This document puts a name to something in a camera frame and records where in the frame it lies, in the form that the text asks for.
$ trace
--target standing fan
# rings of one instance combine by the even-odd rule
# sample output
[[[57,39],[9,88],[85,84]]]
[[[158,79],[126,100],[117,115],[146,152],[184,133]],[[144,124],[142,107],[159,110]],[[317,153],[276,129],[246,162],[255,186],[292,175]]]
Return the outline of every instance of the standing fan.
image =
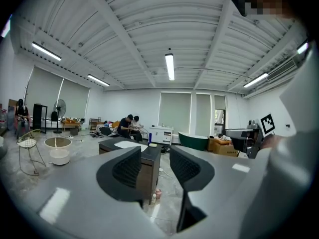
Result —
[[[56,122],[56,130],[53,131],[54,133],[62,133],[61,130],[58,128],[58,122],[59,122],[59,116],[63,117],[66,112],[66,104],[62,99],[59,99],[54,103],[53,110],[55,110],[58,113],[58,119]]]

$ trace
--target black pants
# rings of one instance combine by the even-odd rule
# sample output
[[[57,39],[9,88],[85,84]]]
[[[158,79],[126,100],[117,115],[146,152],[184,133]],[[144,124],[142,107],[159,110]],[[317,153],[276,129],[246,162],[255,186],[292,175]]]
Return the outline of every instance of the black pants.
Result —
[[[120,131],[118,131],[118,133],[119,133],[119,135],[121,135],[121,136],[124,137],[124,138],[129,138],[129,139],[131,139],[131,138],[130,138],[130,135],[129,135],[129,132],[128,132],[127,130],[120,130]]]
[[[135,141],[143,141],[142,135],[139,131],[131,131],[131,135],[134,137]]]

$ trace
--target white cabinet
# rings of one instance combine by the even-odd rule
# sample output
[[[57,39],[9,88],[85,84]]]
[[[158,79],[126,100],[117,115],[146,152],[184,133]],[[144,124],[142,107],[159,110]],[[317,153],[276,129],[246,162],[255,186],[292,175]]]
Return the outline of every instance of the white cabinet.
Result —
[[[150,127],[149,132],[152,133],[152,142],[171,145],[173,128],[152,126]]]

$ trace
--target black shirt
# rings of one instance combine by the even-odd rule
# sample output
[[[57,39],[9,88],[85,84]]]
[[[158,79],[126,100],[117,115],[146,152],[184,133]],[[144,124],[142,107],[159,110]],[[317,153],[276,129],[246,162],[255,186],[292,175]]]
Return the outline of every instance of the black shirt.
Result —
[[[119,133],[120,133],[121,131],[123,131],[123,130],[121,130],[121,126],[122,126],[122,127],[129,127],[129,124],[131,124],[131,123],[128,123],[125,119],[126,119],[126,118],[123,118],[123,119],[121,119],[121,121],[120,121],[120,124],[119,124],[119,126],[118,126],[118,132],[119,132]]]
[[[20,108],[20,107],[17,107],[15,109],[15,115],[18,116],[18,115],[22,115],[22,116],[28,116],[29,115],[29,112],[28,112],[28,108],[25,107],[25,110],[23,109],[23,106]]]

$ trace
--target fan stand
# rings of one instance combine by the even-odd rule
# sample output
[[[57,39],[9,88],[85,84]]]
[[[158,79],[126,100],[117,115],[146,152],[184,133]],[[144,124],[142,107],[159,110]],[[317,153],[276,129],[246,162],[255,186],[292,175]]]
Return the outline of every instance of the fan stand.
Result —
[[[58,128],[58,125],[59,125],[59,112],[60,112],[60,109],[58,110],[58,120],[56,122],[56,130],[53,131],[53,133],[62,133],[62,131],[59,130],[59,128]]]

